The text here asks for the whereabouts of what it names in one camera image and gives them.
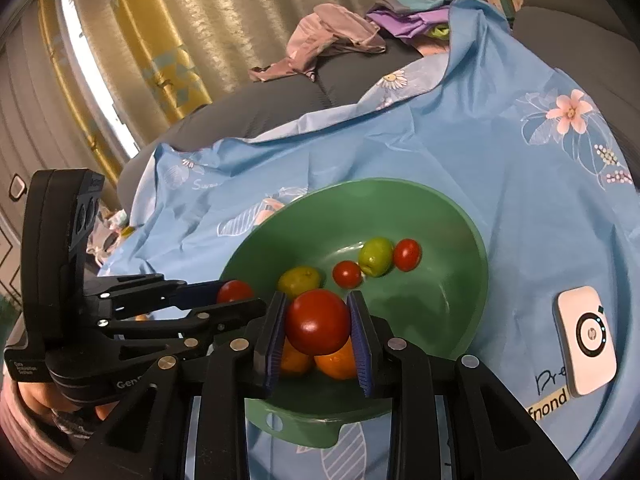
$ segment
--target blue tablecloth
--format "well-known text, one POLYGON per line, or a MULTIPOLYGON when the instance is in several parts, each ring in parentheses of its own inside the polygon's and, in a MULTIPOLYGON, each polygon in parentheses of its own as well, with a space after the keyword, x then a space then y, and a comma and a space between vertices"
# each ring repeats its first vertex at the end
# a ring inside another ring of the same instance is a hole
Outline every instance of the blue tablecloth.
MULTIPOLYGON (((515 41, 492 7, 455 0, 450 28, 449 55, 385 76, 356 105, 254 141, 196 153, 159 146, 134 202, 140 228, 103 273, 214 280, 256 224, 309 190, 374 176, 433 187, 468 213, 488 252, 489 297, 470 351, 545 415, 540 425, 580 478, 596 480, 640 418, 638 196, 596 103, 515 41), (618 374, 569 399, 552 302, 582 285, 602 299, 618 374), (550 394, 553 411, 541 403, 550 394)), ((383 480, 388 431, 380 417, 314 450, 249 425, 252 478, 383 480)))

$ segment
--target red tomato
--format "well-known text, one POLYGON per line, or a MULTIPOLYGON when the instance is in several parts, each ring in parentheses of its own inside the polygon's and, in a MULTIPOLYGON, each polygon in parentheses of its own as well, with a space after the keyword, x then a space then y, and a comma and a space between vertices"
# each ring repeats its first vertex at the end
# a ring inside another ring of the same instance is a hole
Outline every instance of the red tomato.
POLYGON ((252 288, 240 280, 226 282, 218 291, 216 303, 228 303, 229 301, 250 300, 255 294, 252 288))
POLYGON ((420 263, 422 248, 411 238, 400 240, 394 248, 394 265, 404 272, 414 270, 420 263))
POLYGON ((344 301, 330 290, 308 290, 289 306, 285 334, 293 348, 303 354, 332 354, 351 334, 351 314, 344 301))
POLYGON ((334 282, 342 288, 356 288, 362 283, 362 274, 360 266, 356 262, 344 260, 339 264, 335 264, 334 282))

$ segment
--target purple cloth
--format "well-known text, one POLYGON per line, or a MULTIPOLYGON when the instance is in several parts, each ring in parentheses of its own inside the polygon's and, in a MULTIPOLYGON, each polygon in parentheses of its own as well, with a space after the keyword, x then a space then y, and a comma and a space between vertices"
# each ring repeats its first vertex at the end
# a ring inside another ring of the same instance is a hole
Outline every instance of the purple cloth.
POLYGON ((409 40, 415 36, 427 32, 435 25, 449 21, 449 7, 440 7, 435 10, 416 12, 408 16, 398 16, 390 10, 374 10, 367 14, 372 22, 386 28, 396 38, 409 40))

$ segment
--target window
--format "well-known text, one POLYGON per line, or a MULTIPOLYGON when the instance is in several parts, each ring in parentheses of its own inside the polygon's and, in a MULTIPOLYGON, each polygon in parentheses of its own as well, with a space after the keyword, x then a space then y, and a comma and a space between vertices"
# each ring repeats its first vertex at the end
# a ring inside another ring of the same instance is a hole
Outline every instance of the window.
POLYGON ((82 33, 80 17, 76 11, 74 0, 60 1, 62 2, 62 14, 69 33, 71 46, 74 54, 76 55, 78 65, 80 66, 80 70, 86 80, 87 86, 94 96, 100 111, 110 124, 113 135, 118 139, 118 142, 129 158, 133 158, 140 149, 131 135, 131 132, 127 128, 127 125, 120 121, 120 118, 113 107, 113 98, 109 94, 107 85, 100 74, 94 55, 91 53, 89 48, 89 43, 82 33))

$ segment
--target bowl handle hole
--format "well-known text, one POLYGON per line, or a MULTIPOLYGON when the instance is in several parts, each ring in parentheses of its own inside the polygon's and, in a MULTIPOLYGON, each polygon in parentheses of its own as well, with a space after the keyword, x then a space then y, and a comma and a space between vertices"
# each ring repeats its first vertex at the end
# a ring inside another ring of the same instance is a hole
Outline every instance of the bowl handle hole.
POLYGON ((282 419, 273 412, 267 413, 267 426, 273 431, 282 431, 282 419))

